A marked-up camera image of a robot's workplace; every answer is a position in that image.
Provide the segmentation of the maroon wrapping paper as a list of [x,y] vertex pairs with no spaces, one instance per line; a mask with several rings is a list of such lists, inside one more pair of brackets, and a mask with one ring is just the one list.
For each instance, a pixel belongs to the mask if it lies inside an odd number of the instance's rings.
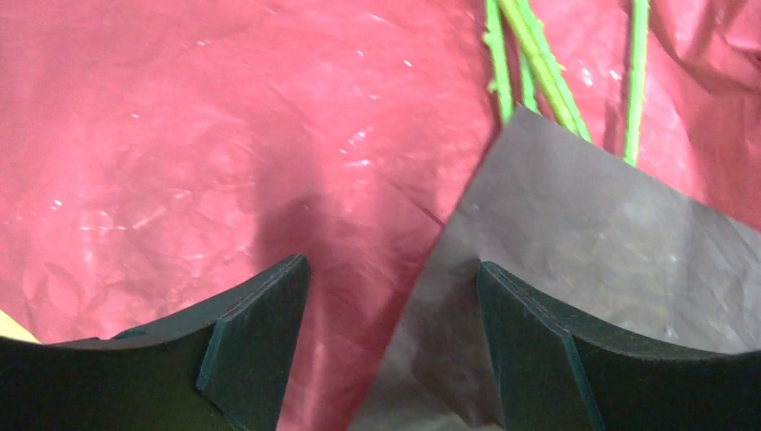
[[509,430],[493,262],[637,334],[760,355],[760,4],[527,1],[590,140],[488,89],[486,1],[4,1],[2,339],[112,339],[293,255],[274,430]]

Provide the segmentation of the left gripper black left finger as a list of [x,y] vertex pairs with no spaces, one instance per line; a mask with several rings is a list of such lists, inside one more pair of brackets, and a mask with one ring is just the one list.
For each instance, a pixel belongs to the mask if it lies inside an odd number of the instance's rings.
[[274,430],[310,275],[293,255],[112,339],[2,339],[1,427]]

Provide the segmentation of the pink yellow flower bunch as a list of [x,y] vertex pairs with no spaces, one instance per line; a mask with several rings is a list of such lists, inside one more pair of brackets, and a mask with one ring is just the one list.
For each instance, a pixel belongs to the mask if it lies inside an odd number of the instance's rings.
[[[635,166],[638,161],[645,99],[650,3],[633,1],[631,6],[626,128],[622,158],[627,164]],[[490,51],[494,70],[494,78],[488,89],[496,94],[500,120],[509,120],[513,113],[511,74],[502,19],[511,27],[517,42],[524,106],[538,112],[536,90],[540,89],[555,120],[577,136],[590,140],[586,124],[563,78],[562,68],[548,45],[543,24],[527,1],[485,2],[486,32],[483,41]]]

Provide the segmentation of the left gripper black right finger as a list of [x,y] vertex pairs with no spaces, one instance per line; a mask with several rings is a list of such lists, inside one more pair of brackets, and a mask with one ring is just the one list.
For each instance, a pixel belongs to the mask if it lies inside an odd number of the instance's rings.
[[603,321],[493,262],[477,300],[509,430],[757,430],[760,355],[682,347]]

